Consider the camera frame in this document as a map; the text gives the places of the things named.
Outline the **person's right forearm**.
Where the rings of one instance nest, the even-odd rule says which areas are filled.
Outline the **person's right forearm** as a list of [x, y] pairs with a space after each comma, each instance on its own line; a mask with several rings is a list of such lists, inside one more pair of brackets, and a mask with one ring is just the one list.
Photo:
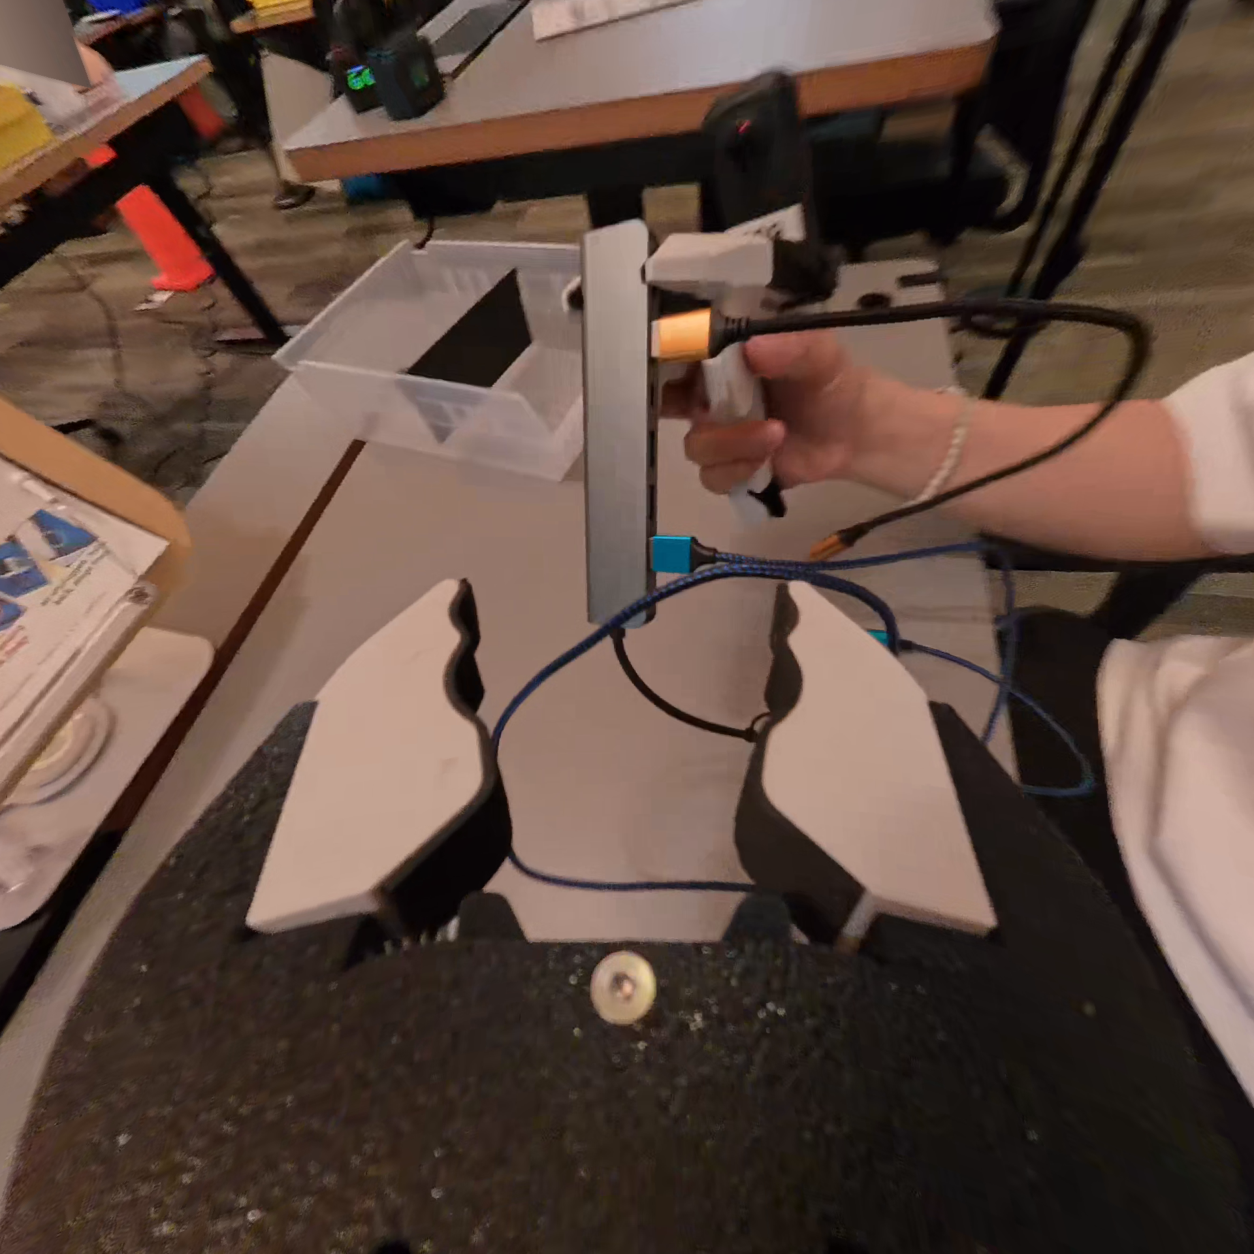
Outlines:
[[1104, 559], [1219, 555], [1195, 510], [1196, 476], [1166, 401], [974, 401], [941, 512], [986, 534]]

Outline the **person in white shirt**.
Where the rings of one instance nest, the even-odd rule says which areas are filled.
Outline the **person in white shirt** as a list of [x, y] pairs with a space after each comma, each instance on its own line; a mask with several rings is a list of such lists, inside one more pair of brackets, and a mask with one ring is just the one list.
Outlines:
[[1140, 910], [1253, 1097], [1253, 644], [1122, 640], [1096, 685], [1111, 822]]

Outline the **orange traffic cone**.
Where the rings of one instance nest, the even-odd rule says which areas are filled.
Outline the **orange traffic cone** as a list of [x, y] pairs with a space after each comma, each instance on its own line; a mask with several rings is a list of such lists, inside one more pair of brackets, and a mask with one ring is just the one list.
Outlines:
[[117, 210], [157, 270], [151, 280], [156, 291], [193, 292], [216, 279], [193, 235], [151, 188], [139, 185], [127, 192]]

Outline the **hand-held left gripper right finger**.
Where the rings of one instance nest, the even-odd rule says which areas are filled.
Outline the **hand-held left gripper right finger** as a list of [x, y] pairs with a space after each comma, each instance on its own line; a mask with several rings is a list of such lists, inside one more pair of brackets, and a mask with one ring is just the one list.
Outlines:
[[837, 603], [777, 589], [766, 721], [735, 812], [748, 879], [805, 940], [860, 948], [883, 918], [989, 936], [998, 916], [932, 706]]

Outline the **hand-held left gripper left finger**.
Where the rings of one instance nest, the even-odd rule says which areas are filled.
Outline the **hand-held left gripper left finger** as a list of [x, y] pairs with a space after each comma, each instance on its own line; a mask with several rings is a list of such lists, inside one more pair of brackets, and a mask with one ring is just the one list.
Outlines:
[[513, 844], [481, 719], [477, 595], [444, 579], [322, 686], [245, 924], [280, 934], [377, 918], [447, 930]]

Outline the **black bin divider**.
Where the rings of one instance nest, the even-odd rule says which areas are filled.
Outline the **black bin divider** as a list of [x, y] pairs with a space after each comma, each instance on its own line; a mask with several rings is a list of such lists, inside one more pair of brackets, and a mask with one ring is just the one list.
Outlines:
[[520, 276], [513, 268], [405, 373], [417, 379], [492, 388], [532, 343]]

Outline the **person's right hand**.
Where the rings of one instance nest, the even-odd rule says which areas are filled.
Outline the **person's right hand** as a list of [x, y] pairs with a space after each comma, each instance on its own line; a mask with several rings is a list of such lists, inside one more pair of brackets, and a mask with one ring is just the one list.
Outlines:
[[663, 388], [662, 415], [687, 422], [686, 456], [722, 495], [747, 488], [765, 468], [786, 489], [850, 479], [893, 418], [938, 400], [860, 365], [834, 331], [754, 337], [744, 358], [763, 388], [763, 418], [716, 421], [698, 367]]

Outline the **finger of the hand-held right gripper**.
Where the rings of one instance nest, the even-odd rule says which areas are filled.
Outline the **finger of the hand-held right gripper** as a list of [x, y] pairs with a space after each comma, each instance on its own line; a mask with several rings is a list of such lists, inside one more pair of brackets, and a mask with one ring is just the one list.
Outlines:
[[648, 286], [708, 303], [735, 318], [780, 312], [777, 237], [769, 232], [672, 232], [648, 258]]

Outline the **illustrated instruction board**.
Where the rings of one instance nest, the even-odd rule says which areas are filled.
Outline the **illustrated instruction board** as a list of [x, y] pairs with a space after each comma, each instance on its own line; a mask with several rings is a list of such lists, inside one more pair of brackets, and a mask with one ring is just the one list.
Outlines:
[[2, 795], [178, 586], [184, 512], [2, 401]]

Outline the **black device with green screen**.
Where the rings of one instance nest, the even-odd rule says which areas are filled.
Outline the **black device with green screen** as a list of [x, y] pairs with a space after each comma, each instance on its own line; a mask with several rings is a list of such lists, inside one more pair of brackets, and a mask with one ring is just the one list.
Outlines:
[[342, 71], [344, 95], [357, 113], [381, 107], [392, 120], [414, 120], [445, 101], [445, 76], [430, 38], [396, 31]]

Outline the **clear plastic bin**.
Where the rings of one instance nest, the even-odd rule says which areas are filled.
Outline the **clear plastic bin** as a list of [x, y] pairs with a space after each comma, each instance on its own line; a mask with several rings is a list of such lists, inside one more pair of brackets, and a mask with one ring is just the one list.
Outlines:
[[[436, 458], [563, 480], [586, 444], [577, 244], [402, 241], [275, 353], [363, 435]], [[492, 388], [405, 371], [510, 270], [534, 343]]]

